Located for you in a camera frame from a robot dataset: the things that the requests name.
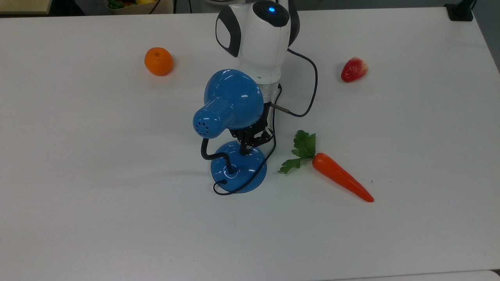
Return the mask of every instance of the green leaf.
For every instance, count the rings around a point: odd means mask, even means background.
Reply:
[[[298,150],[298,149],[292,149],[291,153],[293,153],[293,155],[295,155],[295,156],[300,157],[300,150]]]
[[[304,140],[305,148],[309,153],[311,153],[312,157],[316,155],[316,134],[313,133],[308,138]]]
[[[281,164],[281,169],[279,169],[278,173],[287,174],[292,168],[300,168],[301,160],[302,158],[286,160],[283,164]]]
[[[292,153],[301,158],[314,158],[316,155],[316,134],[298,130],[293,139],[293,146],[296,148]]]

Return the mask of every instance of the fake carrot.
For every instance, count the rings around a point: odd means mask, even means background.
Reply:
[[[318,172],[366,202],[374,201],[370,193],[332,158],[321,152],[316,154],[315,133],[309,135],[309,133],[303,130],[297,131],[293,139],[293,146],[296,149],[291,152],[299,158],[286,160],[278,172],[287,174],[292,168],[300,168],[302,160],[312,159],[312,166]]]

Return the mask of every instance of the strawberry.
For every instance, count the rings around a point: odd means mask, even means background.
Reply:
[[[365,76],[367,71],[368,64],[359,57],[353,57],[345,64],[340,77],[345,82],[352,82]]]

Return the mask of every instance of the lamp head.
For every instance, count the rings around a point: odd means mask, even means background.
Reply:
[[[194,130],[203,138],[218,137],[226,128],[242,129],[255,123],[264,111],[259,86],[245,73],[224,69],[206,84],[205,105],[193,117]]]

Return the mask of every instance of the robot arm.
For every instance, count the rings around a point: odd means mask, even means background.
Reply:
[[[280,80],[281,65],[299,33],[300,21],[292,0],[259,0],[226,6],[215,26],[217,42],[238,58],[238,70],[259,85],[272,85]]]

